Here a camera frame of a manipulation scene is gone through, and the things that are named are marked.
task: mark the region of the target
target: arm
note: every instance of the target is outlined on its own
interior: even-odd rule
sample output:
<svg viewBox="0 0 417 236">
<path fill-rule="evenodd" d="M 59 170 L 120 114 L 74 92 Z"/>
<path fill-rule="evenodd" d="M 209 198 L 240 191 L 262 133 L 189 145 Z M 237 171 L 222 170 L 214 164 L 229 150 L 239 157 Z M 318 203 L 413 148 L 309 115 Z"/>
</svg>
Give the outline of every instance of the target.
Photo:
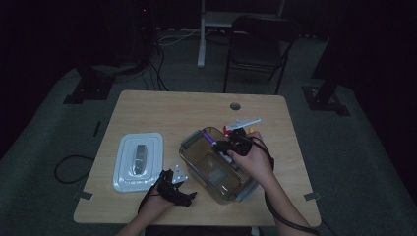
<svg viewBox="0 0 417 236">
<path fill-rule="evenodd" d="M 122 230 L 117 233 L 117 236 L 140 235 L 148 225 L 172 206 L 174 206 L 174 203 L 169 202 L 160 196 L 156 186 L 153 188 L 148 200 L 145 202 L 138 215 L 122 228 Z"/>
<path fill-rule="evenodd" d="M 248 137 L 262 139 L 259 132 L 251 133 Z M 262 144 L 257 139 L 254 139 L 254 142 L 260 145 Z M 270 204 L 279 215 L 298 225 L 310 227 L 307 220 L 301 215 L 294 204 L 291 203 L 285 191 L 282 189 L 270 167 L 268 156 L 263 150 L 252 145 L 251 151 L 246 156 L 241 156 L 232 150 L 228 154 L 264 188 Z M 312 235 L 293 229 L 281 223 L 276 218 L 274 220 L 279 235 Z"/>
</svg>

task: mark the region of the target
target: person's left hand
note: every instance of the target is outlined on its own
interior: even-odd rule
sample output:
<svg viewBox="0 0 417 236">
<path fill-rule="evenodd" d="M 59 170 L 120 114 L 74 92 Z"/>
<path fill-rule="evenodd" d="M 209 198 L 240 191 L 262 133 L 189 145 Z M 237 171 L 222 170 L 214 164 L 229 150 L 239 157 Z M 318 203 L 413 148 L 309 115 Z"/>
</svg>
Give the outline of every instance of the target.
<svg viewBox="0 0 417 236">
<path fill-rule="evenodd" d="M 167 209 L 174 206 L 174 203 L 167 201 L 160 195 L 159 191 L 157 190 L 157 185 L 158 184 L 156 184 L 156 186 L 150 192 L 148 199 L 139 214 L 143 213 L 145 215 L 154 215 L 154 219 L 156 219 Z"/>
</svg>

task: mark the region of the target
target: person's right hand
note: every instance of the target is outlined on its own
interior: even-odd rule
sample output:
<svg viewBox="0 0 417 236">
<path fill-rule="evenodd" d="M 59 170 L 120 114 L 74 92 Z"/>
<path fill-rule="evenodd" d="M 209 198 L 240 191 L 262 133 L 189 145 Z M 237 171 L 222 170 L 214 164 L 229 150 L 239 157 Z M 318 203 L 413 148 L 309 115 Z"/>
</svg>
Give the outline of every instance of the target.
<svg viewBox="0 0 417 236">
<path fill-rule="evenodd" d="M 255 137 L 260 140 L 262 139 L 259 132 L 250 133 L 247 137 Z M 263 146 L 262 142 L 259 140 L 253 139 L 253 141 Z M 272 168 L 270 167 L 268 155 L 259 147 L 252 145 L 251 150 L 246 156 L 239 155 L 233 150 L 229 150 L 227 154 L 236 164 L 248 172 L 261 185 L 263 185 L 270 178 L 275 178 Z"/>
</svg>

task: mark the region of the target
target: clear plastic box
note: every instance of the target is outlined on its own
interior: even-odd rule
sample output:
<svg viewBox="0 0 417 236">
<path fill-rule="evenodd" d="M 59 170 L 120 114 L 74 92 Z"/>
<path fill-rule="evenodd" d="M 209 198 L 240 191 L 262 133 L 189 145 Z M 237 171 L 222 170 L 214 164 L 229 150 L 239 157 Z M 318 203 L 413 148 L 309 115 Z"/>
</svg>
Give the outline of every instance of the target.
<svg viewBox="0 0 417 236">
<path fill-rule="evenodd" d="M 234 163 L 216 153 L 203 137 L 207 132 L 216 141 L 225 137 L 214 127 L 198 130 L 186 138 L 180 147 L 180 156 L 186 162 L 190 175 L 196 178 L 220 204 L 245 200 L 258 183 Z"/>
</svg>

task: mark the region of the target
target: purple object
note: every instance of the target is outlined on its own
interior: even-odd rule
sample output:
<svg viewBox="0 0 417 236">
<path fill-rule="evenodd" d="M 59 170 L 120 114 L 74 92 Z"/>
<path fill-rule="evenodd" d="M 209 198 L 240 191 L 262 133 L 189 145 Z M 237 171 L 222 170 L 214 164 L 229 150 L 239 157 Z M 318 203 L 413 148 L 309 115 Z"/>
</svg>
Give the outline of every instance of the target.
<svg viewBox="0 0 417 236">
<path fill-rule="evenodd" d="M 207 133 L 207 132 L 203 132 L 203 136 L 205 137 L 205 139 L 212 145 L 216 145 L 217 143 L 215 142 L 215 140 Z"/>
</svg>

